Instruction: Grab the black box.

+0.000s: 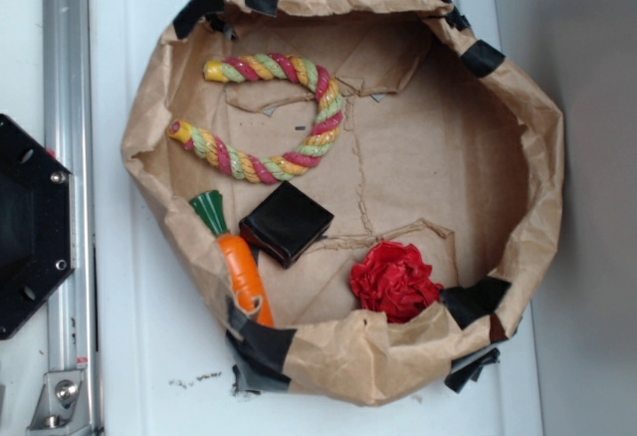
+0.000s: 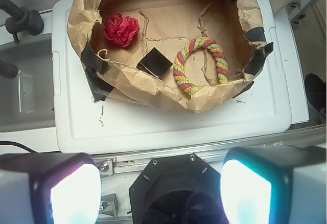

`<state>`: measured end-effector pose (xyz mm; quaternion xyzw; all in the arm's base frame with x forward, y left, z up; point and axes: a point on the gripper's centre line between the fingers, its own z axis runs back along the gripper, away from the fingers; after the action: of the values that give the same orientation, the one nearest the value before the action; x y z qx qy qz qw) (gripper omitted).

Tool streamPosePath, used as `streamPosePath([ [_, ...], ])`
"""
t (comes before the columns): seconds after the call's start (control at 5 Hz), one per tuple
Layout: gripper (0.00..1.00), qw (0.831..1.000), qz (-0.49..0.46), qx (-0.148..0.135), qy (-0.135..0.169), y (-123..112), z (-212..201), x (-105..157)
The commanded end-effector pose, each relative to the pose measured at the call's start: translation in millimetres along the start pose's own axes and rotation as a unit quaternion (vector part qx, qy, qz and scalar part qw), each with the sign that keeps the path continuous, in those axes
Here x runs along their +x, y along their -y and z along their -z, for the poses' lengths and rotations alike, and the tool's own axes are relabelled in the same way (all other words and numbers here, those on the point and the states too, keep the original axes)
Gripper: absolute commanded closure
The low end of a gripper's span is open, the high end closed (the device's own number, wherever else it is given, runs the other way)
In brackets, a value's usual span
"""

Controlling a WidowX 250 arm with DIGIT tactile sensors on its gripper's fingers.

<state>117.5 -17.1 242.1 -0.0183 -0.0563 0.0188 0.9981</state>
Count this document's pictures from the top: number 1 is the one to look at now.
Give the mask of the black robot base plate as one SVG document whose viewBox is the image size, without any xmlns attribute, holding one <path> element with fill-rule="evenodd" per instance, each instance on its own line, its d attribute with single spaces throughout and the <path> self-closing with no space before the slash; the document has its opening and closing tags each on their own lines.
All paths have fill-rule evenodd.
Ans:
<svg viewBox="0 0 637 436">
<path fill-rule="evenodd" d="M 13 337 L 74 269 L 71 173 L 1 116 L 1 338 Z"/>
</svg>

